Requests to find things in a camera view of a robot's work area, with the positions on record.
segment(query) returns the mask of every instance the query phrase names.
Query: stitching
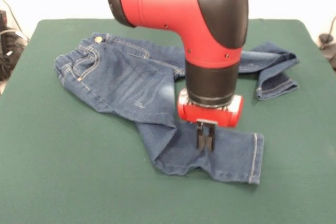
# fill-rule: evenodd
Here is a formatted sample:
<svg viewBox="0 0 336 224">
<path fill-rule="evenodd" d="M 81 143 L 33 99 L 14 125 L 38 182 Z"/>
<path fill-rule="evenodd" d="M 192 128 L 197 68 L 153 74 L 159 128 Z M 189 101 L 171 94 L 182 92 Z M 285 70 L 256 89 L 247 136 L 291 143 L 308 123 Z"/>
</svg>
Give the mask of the stitching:
<svg viewBox="0 0 336 224">
<path fill-rule="evenodd" d="M 84 46 L 82 46 L 81 44 L 79 44 L 78 47 L 77 47 L 77 49 L 79 49 L 79 50 L 84 50 L 84 51 L 85 51 L 86 47 L 84 47 Z"/>
<path fill-rule="evenodd" d="M 126 45 L 126 46 L 129 46 L 129 47 L 132 47 L 134 49 L 138 49 L 138 50 L 143 51 L 145 53 L 145 55 L 142 58 L 144 58 L 144 59 L 148 59 L 148 57 L 149 57 L 149 52 L 146 49 L 142 48 L 142 47 L 138 47 L 136 45 L 133 45 L 133 44 L 125 42 L 125 41 L 118 40 L 116 38 L 114 38 L 113 41 L 115 41 L 117 43 L 120 43 L 120 44 L 123 44 L 123 45 Z"/>
<path fill-rule="evenodd" d="M 259 70 L 254 70 L 254 69 L 249 69 L 249 68 L 239 68 L 239 70 L 249 70 L 249 71 L 253 71 L 253 72 L 251 72 L 251 73 L 254 73 L 254 72 L 260 71 L 261 69 L 259 69 Z"/>
<path fill-rule="evenodd" d="M 81 58 L 81 59 L 79 59 L 79 60 L 76 61 L 76 63 L 75 63 L 74 66 L 73 66 L 73 69 L 76 70 L 76 67 L 77 67 L 79 64 L 83 63 L 84 61 L 86 61 L 86 60 L 95 60 L 95 59 L 94 59 L 92 56 L 86 56 L 86 57 L 84 57 L 84 58 Z"/>
<path fill-rule="evenodd" d="M 276 89 L 280 88 L 281 86 L 290 83 L 291 81 L 292 81 L 292 79 L 289 79 L 288 81 L 286 81 L 286 82 L 284 82 L 284 83 L 282 83 L 282 84 L 277 85 L 275 88 L 268 89 L 268 90 L 262 90 L 261 92 L 262 92 L 262 93 L 266 93 L 266 92 L 270 92 L 270 91 L 276 90 Z"/>
<path fill-rule="evenodd" d="M 110 105 L 108 105 L 106 103 L 106 101 L 104 101 L 101 97 L 99 97 L 96 93 L 94 93 L 91 89 L 89 89 L 89 87 L 87 87 L 82 81 L 79 81 L 79 83 L 81 83 L 88 91 L 90 91 L 95 97 L 97 97 L 100 101 L 102 101 L 106 106 L 108 106 L 111 109 L 113 109 Z"/>
<path fill-rule="evenodd" d="M 155 160 L 155 162 L 158 162 L 159 164 L 162 164 L 163 166 L 167 166 L 167 167 L 172 167 L 172 168 L 182 168 L 184 170 L 188 170 L 188 166 L 179 166 L 179 165 L 171 165 L 171 164 L 165 164 L 164 162 L 160 161 L 160 160 Z M 249 176 L 247 176 L 246 174 L 241 174 L 241 173 L 238 173 L 238 174 L 234 174 L 234 173 L 228 173 L 228 172 L 224 172 L 222 170 L 219 170 L 219 171 L 216 171 L 216 174 L 217 175 L 236 175 L 238 177 L 248 177 L 249 179 Z"/>
<path fill-rule="evenodd" d="M 254 134 L 254 151 L 253 151 L 253 159 L 252 159 L 252 167 L 251 167 L 251 173 L 250 176 L 248 178 L 248 182 L 251 184 L 252 182 L 252 177 L 253 177 L 253 173 L 254 173 L 254 169 L 255 169 L 255 162 L 256 162 L 256 156 L 257 156 L 257 143 L 258 143 L 258 138 L 257 138 L 257 134 Z"/>
<path fill-rule="evenodd" d="M 128 52 L 127 54 L 128 54 L 128 55 L 131 55 L 131 56 L 135 56 L 135 57 L 142 58 L 142 57 L 140 57 L 140 56 L 138 56 L 138 55 L 134 55 L 134 54 L 131 54 L 131 53 L 129 53 L 129 52 Z M 171 64 L 169 64 L 169 63 L 162 62 L 162 61 L 159 61 L 159 60 L 154 60 L 154 59 L 149 59 L 149 60 L 154 61 L 154 62 L 156 62 L 156 63 L 158 63 L 158 64 L 161 64 L 161 65 L 164 65 L 164 66 L 166 66 L 166 67 L 171 67 L 171 68 L 173 68 L 174 70 L 176 70 L 177 73 L 182 73 L 181 69 L 179 69 L 178 67 L 176 67 L 176 66 L 174 66 L 174 65 L 171 65 Z"/>
<path fill-rule="evenodd" d="M 88 68 L 87 70 L 85 70 L 82 75 L 80 76 L 81 79 L 84 79 L 89 73 L 91 73 L 92 71 L 94 71 L 94 69 L 99 65 L 99 53 L 93 48 L 93 47 L 88 47 L 89 51 L 93 53 L 93 55 L 95 56 L 95 61 L 92 67 Z"/>
<path fill-rule="evenodd" d="M 63 66 L 61 67 L 61 70 L 62 70 L 62 71 L 65 71 L 67 68 L 70 67 L 70 65 L 71 65 L 71 62 L 70 62 L 70 63 L 67 63 L 67 64 L 65 64 L 65 65 L 63 65 Z"/>
<path fill-rule="evenodd" d="M 70 72 L 70 68 L 67 68 L 64 72 L 63 72 L 63 77 L 61 80 L 62 85 L 64 86 L 64 82 L 65 82 L 65 77 L 67 76 L 67 74 Z"/>
</svg>

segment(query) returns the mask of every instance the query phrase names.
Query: jeans pocket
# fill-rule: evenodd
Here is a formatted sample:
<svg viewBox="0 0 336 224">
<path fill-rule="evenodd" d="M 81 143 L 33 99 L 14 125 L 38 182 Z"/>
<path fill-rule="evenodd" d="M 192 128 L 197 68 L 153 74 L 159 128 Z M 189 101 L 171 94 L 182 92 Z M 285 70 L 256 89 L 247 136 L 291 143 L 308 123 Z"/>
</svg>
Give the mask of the jeans pocket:
<svg viewBox="0 0 336 224">
<path fill-rule="evenodd" d="M 111 41 L 114 43 L 114 46 L 116 46 L 119 50 L 130 56 L 135 56 L 143 59 L 148 59 L 150 56 L 148 50 L 143 47 L 139 47 L 133 43 L 118 38 L 113 38 Z"/>
<path fill-rule="evenodd" d="M 84 79 L 90 72 L 92 72 L 99 64 L 99 53 L 93 47 L 86 48 L 79 47 L 81 57 L 75 59 L 72 69 L 75 75 L 80 79 Z"/>
</svg>

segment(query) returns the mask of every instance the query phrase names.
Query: table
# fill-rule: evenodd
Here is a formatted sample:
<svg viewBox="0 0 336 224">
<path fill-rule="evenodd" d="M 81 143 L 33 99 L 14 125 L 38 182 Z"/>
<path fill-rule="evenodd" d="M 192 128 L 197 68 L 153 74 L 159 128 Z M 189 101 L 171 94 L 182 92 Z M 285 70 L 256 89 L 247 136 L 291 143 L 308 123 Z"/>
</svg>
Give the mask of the table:
<svg viewBox="0 0 336 224">
<path fill-rule="evenodd" d="M 182 45 L 174 33 L 115 20 L 39 22 L 0 98 L 1 224 L 335 223 L 336 76 L 303 23 L 249 22 L 244 50 L 269 40 L 301 61 L 286 71 L 300 88 L 276 99 L 258 101 L 256 75 L 239 77 L 237 130 L 265 136 L 259 186 L 215 182 L 200 170 L 164 175 L 133 123 L 66 92 L 54 59 L 94 31 Z"/>
</svg>

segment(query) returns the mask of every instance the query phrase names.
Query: metal button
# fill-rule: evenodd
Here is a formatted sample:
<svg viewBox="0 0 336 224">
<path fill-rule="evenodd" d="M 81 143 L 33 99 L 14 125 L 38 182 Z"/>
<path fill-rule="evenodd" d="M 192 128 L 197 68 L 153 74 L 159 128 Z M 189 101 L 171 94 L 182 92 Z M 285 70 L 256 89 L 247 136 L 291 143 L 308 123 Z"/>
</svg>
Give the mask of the metal button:
<svg viewBox="0 0 336 224">
<path fill-rule="evenodd" d="M 103 41 L 103 38 L 100 37 L 100 36 L 98 36 L 98 37 L 94 38 L 94 40 L 95 40 L 95 42 L 97 42 L 97 43 L 101 43 L 101 42 Z"/>
</svg>

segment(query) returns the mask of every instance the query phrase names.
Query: jeans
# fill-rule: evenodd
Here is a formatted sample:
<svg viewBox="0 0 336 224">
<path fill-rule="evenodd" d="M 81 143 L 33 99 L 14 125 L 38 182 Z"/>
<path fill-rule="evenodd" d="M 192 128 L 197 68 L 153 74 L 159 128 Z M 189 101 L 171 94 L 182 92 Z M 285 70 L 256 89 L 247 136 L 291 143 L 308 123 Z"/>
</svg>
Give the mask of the jeans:
<svg viewBox="0 0 336 224">
<path fill-rule="evenodd" d="M 266 43 L 243 52 L 241 73 L 259 72 L 257 97 L 293 91 L 282 72 L 298 62 Z M 94 33 L 55 60 L 61 85 L 99 113 L 133 121 L 153 165 L 167 175 L 201 168 L 220 182 L 260 183 L 264 137 L 216 129 L 215 149 L 196 148 L 196 125 L 176 116 L 174 82 L 184 77 L 184 50 L 150 41 Z"/>
</svg>

